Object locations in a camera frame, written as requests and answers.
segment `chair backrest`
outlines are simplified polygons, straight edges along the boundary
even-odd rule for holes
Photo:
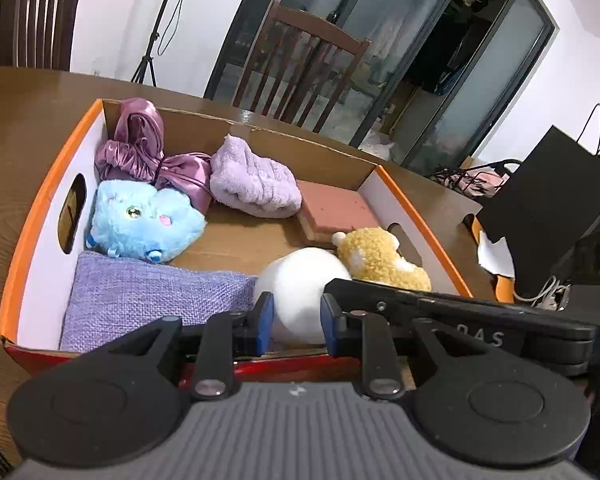
[[[369,38],[359,41],[323,18],[302,10],[282,7],[280,1],[271,0],[269,8],[260,23],[260,28],[251,45],[249,57],[242,72],[242,78],[235,91],[233,105],[240,107],[240,102],[245,97],[251,73],[256,70],[256,65],[259,65],[262,76],[249,106],[249,110],[255,112],[273,65],[277,63],[278,68],[269,95],[264,106],[258,112],[267,115],[272,109],[271,105],[274,103],[280,84],[290,68],[290,61],[295,59],[296,66],[287,78],[286,88],[273,113],[273,117],[287,123],[293,123],[302,103],[305,101],[305,97],[313,87],[311,97],[306,102],[296,123],[297,126],[302,126],[325,83],[330,80],[333,91],[315,123],[314,132],[317,133],[327,120],[371,41]],[[341,51],[349,52],[352,59],[349,64],[339,70],[336,58]],[[338,75],[340,75],[340,79],[336,84]]]
[[[78,0],[0,0],[0,65],[69,70]]]

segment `box handle hole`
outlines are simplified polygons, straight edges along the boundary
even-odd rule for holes
[[[82,174],[78,173],[64,199],[58,219],[58,243],[64,254],[70,254],[74,248],[75,232],[86,197],[87,185]]]
[[[420,256],[416,247],[411,243],[411,240],[409,240],[409,237],[407,236],[407,233],[404,232],[402,226],[397,222],[394,222],[389,225],[386,230],[398,238],[398,243],[400,244],[398,246],[398,254],[408,262],[421,267],[422,256]]]

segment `lavender towel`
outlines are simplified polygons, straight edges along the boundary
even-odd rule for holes
[[[84,251],[60,349],[88,352],[162,316],[192,325],[218,312],[250,310],[255,282],[256,276],[239,272],[192,271]]]
[[[300,209],[302,197],[289,168],[254,155],[240,137],[224,138],[211,170],[211,194],[229,207],[260,218],[287,218]]]

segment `yellow plush toy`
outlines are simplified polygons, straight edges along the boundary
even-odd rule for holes
[[[365,227],[347,235],[336,233],[331,241],[338,248],[340,261],[357,280],[431,290],[427,272],[400,256],[398,238],[384,229]]]

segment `plush toy eye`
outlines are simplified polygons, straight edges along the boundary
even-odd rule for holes
[[[126,215],[135,220],[136,218],[140,218],[142,216],[142,211],[133,205],[126,210]]]

